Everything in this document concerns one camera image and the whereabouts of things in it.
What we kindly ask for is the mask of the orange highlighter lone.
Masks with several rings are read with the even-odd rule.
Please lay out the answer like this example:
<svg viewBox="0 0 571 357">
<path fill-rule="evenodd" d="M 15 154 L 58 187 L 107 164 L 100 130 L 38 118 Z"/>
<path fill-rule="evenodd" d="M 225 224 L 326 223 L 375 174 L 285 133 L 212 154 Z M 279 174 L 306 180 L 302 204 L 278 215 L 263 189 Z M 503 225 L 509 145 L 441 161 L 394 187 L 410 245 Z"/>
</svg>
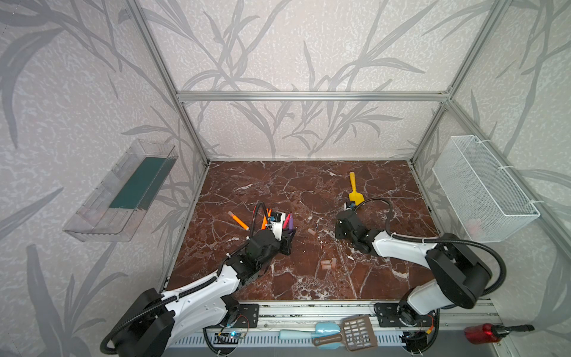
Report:
<svg viewBox="0 0 571 357">
<path fill-rule="evenodd" d="M 229 211 L 228 215 L 230 216 L 230 218 L 232 218 L 233 221 L 235 221 L 235 223 L 237 223 L 241 228 L 243 228 L 244 230 L 248 231 L 250 228 L 247 224 L 245 224 L 237 215 L 235 215 L 233 212 Z"/>
</svg>

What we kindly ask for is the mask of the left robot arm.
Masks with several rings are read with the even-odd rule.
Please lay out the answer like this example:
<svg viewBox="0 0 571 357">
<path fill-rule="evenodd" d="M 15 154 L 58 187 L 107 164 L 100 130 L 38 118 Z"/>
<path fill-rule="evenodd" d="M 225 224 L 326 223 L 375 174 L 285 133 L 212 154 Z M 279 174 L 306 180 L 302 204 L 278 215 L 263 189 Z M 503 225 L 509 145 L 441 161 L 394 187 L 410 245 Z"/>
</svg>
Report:
<svg viewBox="0 0 571 357">
<path fill-rule="evenodd" d="M 103 338 L 100 351 L 117 356 L 162 356 L 174 342 L 199 330 L 226 324 L 236 318 L 233 293 L 254 282 L 282 254 L 289 256 L 296 231 L 277 237 L 261 230 L 229 254 L 209 275 L 186 286 L 141 293 L 123 317 Z"/>
</svg>

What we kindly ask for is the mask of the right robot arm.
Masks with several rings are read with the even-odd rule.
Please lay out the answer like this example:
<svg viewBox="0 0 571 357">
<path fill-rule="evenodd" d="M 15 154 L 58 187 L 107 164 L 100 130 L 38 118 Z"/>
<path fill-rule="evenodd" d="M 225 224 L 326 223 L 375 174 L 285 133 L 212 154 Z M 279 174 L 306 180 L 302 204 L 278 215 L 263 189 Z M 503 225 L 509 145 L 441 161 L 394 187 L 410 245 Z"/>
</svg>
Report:
<svg viewBox="0 0 571 357">
<path fill-rule="evenodd" d="M 367 228 L 358 217 L 358 211 L 370 202 L 388 206 L 383 230 Z M 390 229 L 392 218 L 391 201 L 367 199 L 337 214 L 335 236 L 363 254 L 404 260 L 431 271 L 432 281 L 412 288 L 400 300 L 396 313 L 404 324 L 412 325 L 420 316 L 439 309 L 472 309 L 506 281 L 506 263 L 493 248 L 449 233 L 424 238 L 397 234 Z"/>
</svg>

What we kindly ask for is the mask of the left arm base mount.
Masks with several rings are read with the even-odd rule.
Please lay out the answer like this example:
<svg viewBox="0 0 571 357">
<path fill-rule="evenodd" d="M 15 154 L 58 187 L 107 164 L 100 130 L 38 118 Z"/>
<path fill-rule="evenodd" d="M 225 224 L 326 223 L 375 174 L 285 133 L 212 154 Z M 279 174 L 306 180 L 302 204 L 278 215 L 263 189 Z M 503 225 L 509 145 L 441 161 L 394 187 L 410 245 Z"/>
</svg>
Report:
<svg viewBox="0 0 571 357">
<path fill-rule="evenodd" d="M 260 305 L 240 303 L 232 306 L 219 324 L 220 327 L 251 329 L 256 328 L 260 317 Z"/>
</svg>

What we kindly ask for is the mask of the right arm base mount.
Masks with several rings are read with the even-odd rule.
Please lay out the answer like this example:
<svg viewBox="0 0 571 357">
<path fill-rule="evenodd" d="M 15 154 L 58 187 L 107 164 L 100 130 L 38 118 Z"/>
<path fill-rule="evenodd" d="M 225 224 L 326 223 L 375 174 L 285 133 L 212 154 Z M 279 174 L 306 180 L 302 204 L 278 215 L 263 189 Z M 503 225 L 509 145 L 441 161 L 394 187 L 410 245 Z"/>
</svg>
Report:
<svg viewBox="0 0 571 357">
<path fill-rule="evenodd" d="M 380 327 L 428 329 L 434 325 L 434 315 L 420 315 L 406 303 L 375 303 L 373 311 Z"/>
</svg>

